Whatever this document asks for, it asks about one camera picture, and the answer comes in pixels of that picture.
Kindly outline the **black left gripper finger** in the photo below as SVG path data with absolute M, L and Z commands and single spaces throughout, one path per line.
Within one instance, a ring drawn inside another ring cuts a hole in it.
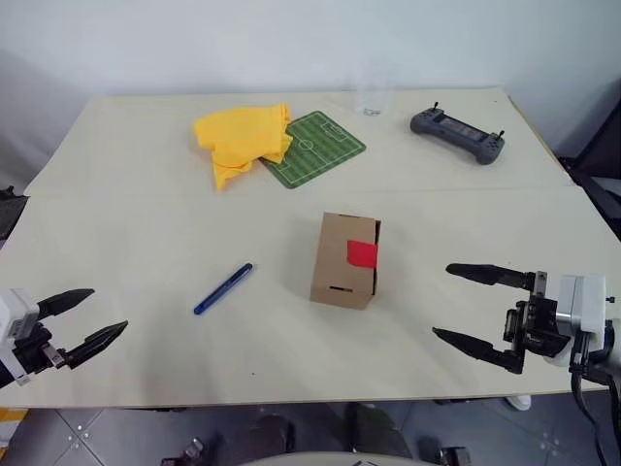
M 38 320 L 43 320 L 49 316 L 61 315 L 76 306 L 83 300 L 88 298 L 95 292 L 92 288 L 79 288 L 68 290 L 38 303 L 39 314 Z
M 84 362 L 104 351 L 117 339 L 128 325 L 128 321 L 106 326 L 85 338 L 84 342 L 74 349 L 64 353 L 64 363 L 70 369 L 75 369 Z

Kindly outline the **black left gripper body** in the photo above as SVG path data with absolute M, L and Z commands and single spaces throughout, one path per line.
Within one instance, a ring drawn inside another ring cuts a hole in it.
M 64 352 L 50 344 L 51 337 L 51 332 L 41 322 L 36 322 L 27 337 L 15 340 L 13 354 L 26 375 L 67 365 Z

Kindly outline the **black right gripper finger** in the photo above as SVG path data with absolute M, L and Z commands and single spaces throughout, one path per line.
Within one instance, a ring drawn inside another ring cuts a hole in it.
M 489 342 L 446 329 L 433 327 L 432 331 L 441 340 L 474 359 L 502 367 L 512 374 L 522 373 L 524 364 L 522 352 L 511 349 L 500 351 Z
M 486 285 L 502 284 L 533 291 L 536 274 L 523 273 L 491 264 L 451 263 L 445 267 L 448 274 Z

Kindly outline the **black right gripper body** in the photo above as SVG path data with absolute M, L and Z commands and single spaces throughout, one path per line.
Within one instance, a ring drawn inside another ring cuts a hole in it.
M 527 301 L 518 301 L 507 311 L 504 340 L 510 352 L 521 358 L 527 351 L 553 358 L 567 345 L 567 336 L 557 326 L 557 302 L 545 296 L 547 274 L 527 273 Z

